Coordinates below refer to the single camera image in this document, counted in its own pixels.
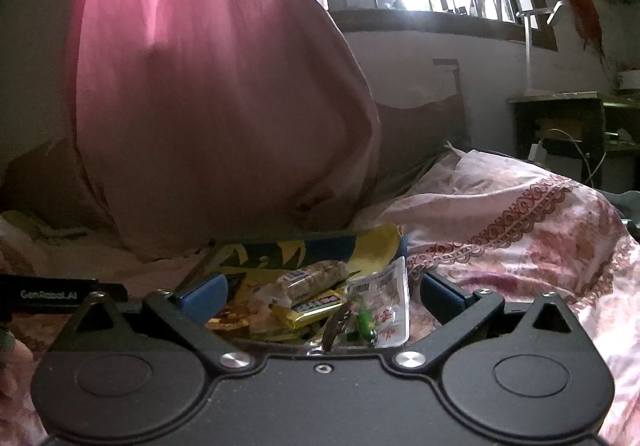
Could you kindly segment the gold foil snack packet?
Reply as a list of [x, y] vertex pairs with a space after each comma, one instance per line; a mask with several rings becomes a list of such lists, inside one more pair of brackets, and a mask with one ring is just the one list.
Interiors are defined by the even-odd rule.
[[205, 326], [216, 333], [247, 329], [250, 327], [250, 314], [223, 309], [220, 314], [210, 318]]

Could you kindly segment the clear packet with green snack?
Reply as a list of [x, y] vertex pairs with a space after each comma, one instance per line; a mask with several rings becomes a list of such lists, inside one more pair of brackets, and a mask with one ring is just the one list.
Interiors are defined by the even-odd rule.
[[406, 259], [384, 270], [347, 281], [345, 301], [324, 327], [320, 348], [399, 348], [409, 339], [409, 286]]

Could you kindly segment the colourful patterned snack tray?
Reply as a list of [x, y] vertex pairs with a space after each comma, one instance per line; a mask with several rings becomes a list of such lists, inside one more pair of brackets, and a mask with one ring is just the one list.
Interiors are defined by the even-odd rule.
[[349, 279], [383, 270], [390, 262], [403, 257], [406, 248], [401, 229], [393, 224], [383, 224], [356, 233], [338, 232], [280, 241], [250, 240], [246, 243], [218, 244], [209, 249], [177, 291], [192, 287], [209, 274], [222, 274], [228, 281], [228, 299], [224, 309], [250, 314], [250, 327], [219, 333], [221, 336], [259, 342], [300, 343], [318, 333], [330, 316], [303, 328], [285, 328], [271, 312], [275, 305], [286, 307], [274, 297], [274, 284], [279, 277], [321, 261], [345, 262], [349, 270], [346, 281], [319, 293], [322, 295], [335, 290], [345, 301], [344, 290]]

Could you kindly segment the clear wrapped cereal bar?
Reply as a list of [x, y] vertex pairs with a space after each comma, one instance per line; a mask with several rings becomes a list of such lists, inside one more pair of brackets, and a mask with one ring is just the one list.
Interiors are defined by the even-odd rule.
[[335, 284], [346, 281], [348, 277], [349, 270], [345, 262], [321, 261], [279, 277], [274, 284], [274, 297], [279, 303], [290, 307], [317, 296]]

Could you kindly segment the yellow candy bar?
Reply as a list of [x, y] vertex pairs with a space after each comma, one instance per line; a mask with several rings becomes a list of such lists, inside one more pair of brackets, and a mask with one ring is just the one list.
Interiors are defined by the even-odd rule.
[[329, 290], [294, 307], [275, 305], [271, 312], [285, 328], [294, 330], [331, 316], [343, 303], [344, 299], [337, 291]]

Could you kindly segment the pink curtain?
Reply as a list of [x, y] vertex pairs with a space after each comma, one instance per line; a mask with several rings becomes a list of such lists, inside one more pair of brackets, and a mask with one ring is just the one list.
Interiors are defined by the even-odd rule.
[[137, 255], [341, 229], [374, 183], [378, 113], [317, 0], [76, 0], [68, 39], [75, 148]]

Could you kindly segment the dark wooden desk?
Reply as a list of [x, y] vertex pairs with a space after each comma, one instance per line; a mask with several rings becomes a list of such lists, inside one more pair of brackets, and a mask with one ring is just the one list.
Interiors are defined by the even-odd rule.
[[520, 96], [510, 105], [516, 156], [527, 158], [535, 144], [549, 156], [580, 161], [580, 180], [596, 188], [614, 183], [603, 167], [623, 158], [622, 179], [639, 187], [639, 95], [598, 91]]

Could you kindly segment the white desk lamp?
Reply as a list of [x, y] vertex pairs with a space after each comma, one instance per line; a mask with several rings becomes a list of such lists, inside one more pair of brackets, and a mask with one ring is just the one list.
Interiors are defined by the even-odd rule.
[[566, 6], [567, 2], [565, 0], [558, 0], [553, 6], [521, 10], [515, 14], [517, 18], [523, 21], [525, 30], [525, 96], [544, 94], [544, 91], [534, 88], [532, 19], [541, 20], [542, 26], [552, 28], [559, 23]]

